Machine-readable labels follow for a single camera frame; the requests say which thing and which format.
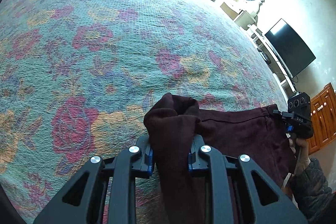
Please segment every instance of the human hand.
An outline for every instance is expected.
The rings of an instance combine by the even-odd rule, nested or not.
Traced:
[[[289,145],[291,146],[294,154],[295,144],[297,144],[301,148],[301,152],[298,156],[295,168],[295,175],[300,175],[310,164],[310,159],[308,157],[309,144],[304,139],[297,138],[295,141],[293,141],[291,138],[289,138]]]

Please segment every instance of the wooden cabinet door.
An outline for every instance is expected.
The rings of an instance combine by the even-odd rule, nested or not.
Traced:
[[[330,130],[331,139],[336,138],[336,101],[334,98],[334,91],[328,87],[321,94],[321,99],[323,102],[323,110],[325,112],[325,121],[328,119],[328,126]]]
[[[315,111],[315,114],[316,114],[317,110],[315,110],[315,107],[311,105],[311,112],[313,113],[313,111]],[[319,121],[316,121],[315,119],[316,117],[317,115],[311,116],[311,121],[312,121],[313,128],[314,128],[314,136],[312,136],[310,139],[307,140],[309,144],[309,155],[320,150],[319,132],[317,129],[315,129]]]
[[[312,124],[314,128],[314,134],[317,133],[320,148],[325,146],[327,143],[331,141],[331,134],[329,126],[326,124],[324,120],[324,116],[326,116],[325,111],[320,109],[320,106],[323,105],[322,98],[320,96],[316,97],[312,102]]]

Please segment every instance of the bed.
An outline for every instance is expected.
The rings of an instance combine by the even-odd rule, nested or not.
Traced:
[[[166,92],[219,111],[286,109],[210,0],[3,0],[0,64],[0,183],[28,224],[91,156],[146,134]],[[156,173],[136,195],[138,223],[167,223]]]

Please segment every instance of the maroon garment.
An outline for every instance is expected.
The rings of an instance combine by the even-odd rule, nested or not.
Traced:
[[[199,109],[193,98],[165,94],[145,115],[171,224],[204,222],[204,188],[188,173],[195,134],[222,154],[249,155],[279,186],[295,164],[277,105],[239,112]]]

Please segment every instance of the tv stand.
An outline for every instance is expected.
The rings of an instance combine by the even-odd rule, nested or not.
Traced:
[[[272,61],[272,66],[269,66],[271,71],[273,72],[273,76],[275,78],[275,81],[278,83],[278,86],[283,94],[283,97],[288,100],[288,93],[286,92],[286,89],[289,87],[291,92],[296,93],[296,89],[291,81],[291,75],[287,73],[288,68],[286,67],[285,63],[281,59],[280,56],[278,56],[270,43],[270,41],[264,36],[264,34],[258,29],[256,25],[247,25],[248,30],[242,30],[249,40],[259,47],[263,52],[265,52],[269,56]],[[280,80],[277,76],[277,73],[280,73],[284,76],[284,80]]]

